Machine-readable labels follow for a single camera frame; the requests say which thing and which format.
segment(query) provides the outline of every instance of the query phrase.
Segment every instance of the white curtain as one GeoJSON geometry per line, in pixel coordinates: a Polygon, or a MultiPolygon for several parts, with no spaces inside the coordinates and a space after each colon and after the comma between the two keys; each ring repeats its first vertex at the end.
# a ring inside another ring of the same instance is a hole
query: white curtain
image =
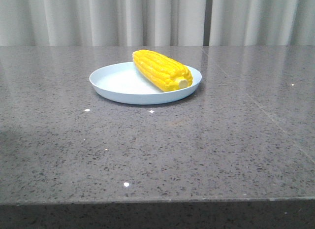
{"type": "Polygon", "coordinates": [[[0,0],[0,46],[315,45],[315,0],[0,0]]]}

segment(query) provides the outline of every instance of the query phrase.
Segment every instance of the table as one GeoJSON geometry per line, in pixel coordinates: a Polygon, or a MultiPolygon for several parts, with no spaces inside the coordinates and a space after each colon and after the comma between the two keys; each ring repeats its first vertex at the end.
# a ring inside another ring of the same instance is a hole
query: table
{"type": "Polygon", "coordinates": [[[98,95],[89,75],[142,48],[0,47],[0,227],[312,228],[315,48],[145,47],[196,92],[98,95]]]}

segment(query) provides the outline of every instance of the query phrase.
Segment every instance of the speckled stone surface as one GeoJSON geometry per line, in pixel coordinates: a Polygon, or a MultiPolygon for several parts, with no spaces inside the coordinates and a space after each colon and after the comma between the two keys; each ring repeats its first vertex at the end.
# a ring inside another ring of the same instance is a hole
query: speckled stone surface
{"type": "Polygon", "coordinates": [[[204,47],[218,67],[315,161],[315,47],[204,47]]]}

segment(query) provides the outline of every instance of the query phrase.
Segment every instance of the curtain fold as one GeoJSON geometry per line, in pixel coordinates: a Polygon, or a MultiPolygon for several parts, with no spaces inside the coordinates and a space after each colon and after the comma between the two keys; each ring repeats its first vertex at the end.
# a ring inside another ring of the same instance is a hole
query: curtain fold
{"type": "Polygon", "coordinates": [[[315,0],[0,0],[0,46],[290,44],[315,45],[315,0]]]}

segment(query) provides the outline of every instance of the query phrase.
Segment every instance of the plate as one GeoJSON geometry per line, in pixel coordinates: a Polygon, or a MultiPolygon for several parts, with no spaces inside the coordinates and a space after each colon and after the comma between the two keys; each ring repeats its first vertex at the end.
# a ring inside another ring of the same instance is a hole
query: plate
{"type": "Polygon", "coordinates": [[[147,80],[133,62],[118,63],[97,69],[90,75],[95,91],[104,98],[128,104],[161,104],[191,95],[201,81],[201,73],[187,66],[193,76],[190,87],[163,92],[147,80]]]}

